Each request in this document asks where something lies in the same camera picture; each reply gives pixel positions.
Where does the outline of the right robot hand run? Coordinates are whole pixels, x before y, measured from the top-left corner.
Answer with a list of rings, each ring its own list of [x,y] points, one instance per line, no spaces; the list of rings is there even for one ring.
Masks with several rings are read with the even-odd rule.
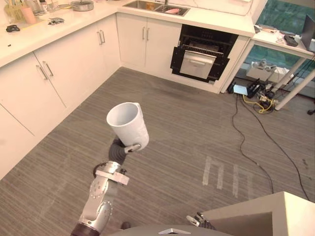
[[[197,212],[194,217],[187,215],[186,219],[194,226],[217,230],[215,226],[213,226],[208,220],[204,218],[204,215],[201,212]]]

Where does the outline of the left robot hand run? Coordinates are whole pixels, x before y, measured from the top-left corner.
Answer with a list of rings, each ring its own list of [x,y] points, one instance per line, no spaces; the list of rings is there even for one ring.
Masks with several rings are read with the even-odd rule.
[[[126,156],[129,153],[140,150],[140,148],[141,148],[140,144],[125,146],[123,142],[118,137],[116,137],[109,149],[108,153],[109,161],[123,165]]]

